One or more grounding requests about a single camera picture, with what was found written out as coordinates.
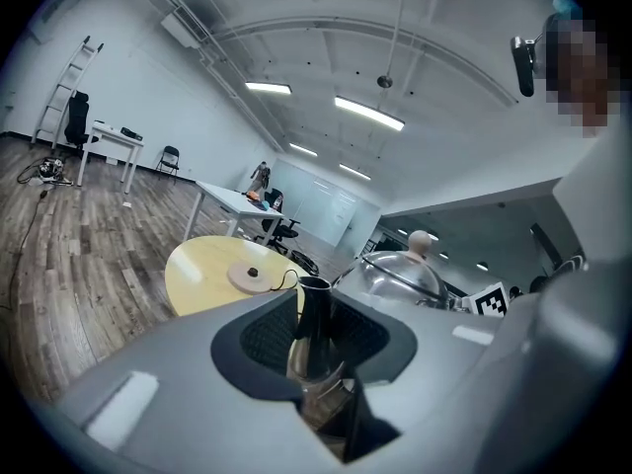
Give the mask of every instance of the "person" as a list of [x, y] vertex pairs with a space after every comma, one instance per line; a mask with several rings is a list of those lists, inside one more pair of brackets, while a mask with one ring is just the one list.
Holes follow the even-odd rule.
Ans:
[[266, 162], [261, 162], [261, 164], [253, 172], [253, 175], [250, 176], [250, 179], [254, 179], [254, 181], [248, 188], [248, 192], [255, 192], [256, 194], [259, 194], [260, 189], [265, 190], [268, 187], [268, 182], [270, 180], [270, 169], [268, 168], [268, 164]]
[[608, 126], [608, 116], [619, 112], [619, 62], [573, 0], [554, 0], [553, 6], [557, 13], [545, 22], [536, 76], [546, 79], [561, 114], [579, 118], [585, 136], [597, 136]]
[[520, 288], [518, 288], [517, 286], [512, 286], [510, 289], [510, 302], [521, 295], [522, 292], [520, 291]]

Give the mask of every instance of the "fluorescent light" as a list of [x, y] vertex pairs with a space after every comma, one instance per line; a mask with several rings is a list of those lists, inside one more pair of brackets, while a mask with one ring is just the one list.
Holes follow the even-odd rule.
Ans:
[[339, 166], [340, 166], [341, 169], [345, 169], [347, 172], [351, 172], [352, 174], [356, 174], [357, 176], [360, 176], [361, 178], [366, 179], [367, 181], [371, 180], [371, 178], [369, 178], [368, 176], [366, 176], [362, 172], [358, 172], [357, 170], [354, 170], [351, 167], [348, 167], [347, 165], [343, 165], [342, 163], [340, 163]]
[[246, 83], [249, 89], [255, 91], [270, 91], [273, 93], [283, 93], [284, 95], [291, 95], [292, 90], [286, 84], [272, 84], [272, 83]]
[[297, 146], [296, 144], [289, 143], [291, 147], [298, 151], [302, 151], [303, 153], [311, 154], [312, 156], [318, 156], [314, 151], [310, 151], [309, 149], [305, 149], [304, 147]]
[[347, 109], [352, 113], [356, 113], [366, 118], [371, 118], [377, 122], [381, 122], [382, 124], [386, 124], [386, 126], [390, 126], [397, 131], [401, 131], [401, 129], [404, 127], [403, 121], [395, 119], [388, 114], [381, 113], [380, 111], [376, 111], [371, 107], [363, 106], [358, 102], [352, 102], [351, 100], [347, 100], [342, 97], [336, 97], [336, 105], [342, 109]]

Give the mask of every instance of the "round table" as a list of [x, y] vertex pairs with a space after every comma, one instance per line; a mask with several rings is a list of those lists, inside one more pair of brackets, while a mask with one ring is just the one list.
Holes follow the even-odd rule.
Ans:
[[[252, 296], [239, 291], [228, 281], [228, 268], [240, 261], [263, 271], [273, 282], [273, 287], [280, 285], [283, 275], [290, 269], [299, 276], [308, 276], [288, 258], [254, 242], [214, 235], [197, 237], [183, 242], [167, 261], [167, 296], [176, 313], [186, 316]], [[289, 273], [283, 288], [295, 282], [296, 276]], [[300, 286], [296, 290], [300, 312], [304, 294]]]

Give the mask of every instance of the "white desk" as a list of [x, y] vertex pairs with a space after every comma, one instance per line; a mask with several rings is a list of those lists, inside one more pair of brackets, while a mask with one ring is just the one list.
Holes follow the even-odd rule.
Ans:
[[185, 237], [183, 238], [183, 242], [189, 239], [191, 229], [196, 223], [199, 208], [201, 207], [201, 203], [204, 200], [205, 196], [214, 198], [230, 212], [235, 214], [235, 217], [228, 225], [228, 232], [226, 233], [228, 237], [233, 237], [235, 235], [239, 221], [244, 218], [255, 217], [259, 219], [271, 219], [273, 221], [273, 224], [271, 225], [270, 230], [268, 230], [268, 232], [266, 233], [266, 237], [262, 242], [262, 245], [266, 246], [268, 244], [268, 241], [270, 240], [270, 237], [275, 231], [275, 228], [277, 228], [278, 223], [283, 219], [283, 215], [280, 212], [276, 212], [272, 209], [260, 210], [254, 207], [251, 203], [248, 202], [248, 199], [245, 195], [241, 195], [238, 192], [232, 192], [231, 190], [226, 190], [225, 188], [220, 188], [219, 186], [210, 185], [201, 181], [196, 181], [196, 185], [196, 202], [194, 203], [194, 208], [191, 211], [189, 223], [187, 223], [187, 229], [185, 230]]
[[83, 146], [83, 158], [81, 160], [81, 168], [79, 169], [79, 177], [77, 178], [77, 186], [81, 186], [81, 182], [83, 181], [83, 172], [86, 168], [86, 162], [88, 160], [88, 155], [92, 151], [92, 137], [99, 137], [100, 140], [111, 140], [118, 144], [122, 144], [125, 147], [129, 148], [129, 154], [127, 155], [127, 162], [125, 163], [125, 167], [122, 169], [122, 177], [120, 181], [122, 183], [125, 182], [125, 176], [127, 175], [127, 166], [131, 163], [131, 172], [129, 173], [129, 177], [127, 178], [127, 184], [125, 185], [125, 193], [129, 193], [129, 187], [131, 186], [131, 182], [134, 179], [134, 172], [136, 172], [136, 165], [138, 164], [138, 158], [140, 157], [140, 151], [142, 151], [143, 143], [140, 140], [136, 140], [135, 138], [127, 137], [123, 135], [118, 130], [112, 128], [111, 126], [104, 124], [102, 122], [95, 122], [92, 125], [92, 130], [90, 131], [90, 136], [88, 137], [88, 142]]

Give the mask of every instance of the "table leg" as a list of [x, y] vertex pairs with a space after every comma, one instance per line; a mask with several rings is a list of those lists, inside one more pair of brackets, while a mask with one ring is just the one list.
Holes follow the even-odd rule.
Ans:
[[187, 223], [187, 229], [185, 230], [185, 237], [182, 239], [182, 242], [187, 242], [189, 240], [191, 229], [196, 224], [196, 219], [198, 219], [199, 208], [201, 207], [201, 202], [203, 200], [204, 200], [204, 194], [202, 192], [197, 192], [194, 208], [191, 211], [191, 216], [189, 216], [189, 222]]
[[226, 232], [226, 237], [234, 237], [235, 232], [237, 231], [237, 225], [239, 225], [240, 218], [239, 216], [234, 217], [230, 224], [228, 225], [228, 231]]
[[88, 135], [88, 142], [83, 146], [83, 157], [81, 158], [81, 167], [79, 167], [79, 177], [77, 178], [77, 186], [81, 186], [83, 182], [83, 173], [86, 169], [86, 162], [88, 161], [88, 155], [92, 150], [92, 137], [95, 134], [95, 129], [92, 128], [90, 135]]
[[273, 236], [273, 233], [275, 233], [275, 229], [277, 228], [279, 221], [280, 219], [277, 217], [273, 219], [273, 224], [270, 225], [270, 230], [266, 232], [266, 237], [264, 237], [264, 240], [261, 243], [262, 246], [268, 246], [268, 242], [270, 241], [270, 238]]
[[136, 147], [136, 152], [134, 153], [134, 164], [131, 166], [131, 172], [129, 172], [129, 177], [127, 178], [127, 186], [125, 186], [126, 194], [129, 193], [131, 182], [134, 180], [134, 172], [136, 172], [136, 165], [138, 164], [139, 156], [140, 156], [140, 147]]
[[125, 166], [122, 168], [122, 177], [120, 178], [120, 181], [122, 183], [125, 182], [125, 176], [127, 175], [127, 166], [129, 165], [129, 162], [131, 162], [131, 155], [134, 153], [135, 147], [131, 147], [129, 149], [129, 155], [127, 155], [127, 161], [125, 162]]

